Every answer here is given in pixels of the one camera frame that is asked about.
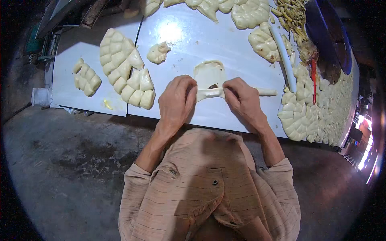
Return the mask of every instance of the forearm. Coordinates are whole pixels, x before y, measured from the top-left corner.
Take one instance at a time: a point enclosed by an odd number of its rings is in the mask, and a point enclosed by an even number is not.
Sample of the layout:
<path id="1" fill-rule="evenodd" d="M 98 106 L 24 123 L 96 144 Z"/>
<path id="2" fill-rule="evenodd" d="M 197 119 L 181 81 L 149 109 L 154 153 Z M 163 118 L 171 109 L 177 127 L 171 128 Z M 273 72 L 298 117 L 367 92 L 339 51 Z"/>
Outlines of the forearm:
<path id="1" fill-rule="evenodd" d="M 284 152 L 268 121 L 265 119 L 262 123 L 253 126 L 260 138 L 261 151 L 267 167 L 271 167 L 283 160 L 285 158 Z"/>
<path id="2" fill-rule="evenodd" d="M 153 172 L 161 162 L 160 156 L 163 149 L 174 134 L 173 132 L 166 131 L 162 123 L 159 122 L 149 142 L 134 163 L 147 172 Z"/>

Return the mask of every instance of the hand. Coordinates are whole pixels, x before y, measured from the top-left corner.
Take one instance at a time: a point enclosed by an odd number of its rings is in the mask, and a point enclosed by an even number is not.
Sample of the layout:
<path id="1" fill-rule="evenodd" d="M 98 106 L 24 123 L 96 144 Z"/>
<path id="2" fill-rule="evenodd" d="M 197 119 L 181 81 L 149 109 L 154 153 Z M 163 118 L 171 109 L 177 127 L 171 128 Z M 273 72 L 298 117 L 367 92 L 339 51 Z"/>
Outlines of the hand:
<path id="1" fill-rule="evenodd" d="M 258 132 L 264 130 L 268 122 L 260 108 L 259 91 L 239 77 L 224 82 L 222 86 L 228 105 Z"/>
<path id="2" fill-rule="evenodd" d="M 171 138 L 184 124 L 196 103 L 197 82 L 189 75 L 175 77 L 158 99 L 161 119 L 158 130 Z"/>

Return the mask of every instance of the striped shirt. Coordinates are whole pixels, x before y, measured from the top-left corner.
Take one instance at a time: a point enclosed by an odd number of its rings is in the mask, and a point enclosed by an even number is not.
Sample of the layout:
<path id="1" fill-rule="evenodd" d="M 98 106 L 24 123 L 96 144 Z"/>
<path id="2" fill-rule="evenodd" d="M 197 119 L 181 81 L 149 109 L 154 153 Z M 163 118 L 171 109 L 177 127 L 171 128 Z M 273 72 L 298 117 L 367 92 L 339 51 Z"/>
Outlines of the striped shirt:
<path id="1" fill-rule="evenodd" d="M 296 240 L 301 215 L 292 174 L 287 158 L 256 170 L 238 135 L 189 130 L 153 173 L 136 164 L 125 172 L 121 240 L 259 240 L 262 231 Z"/>

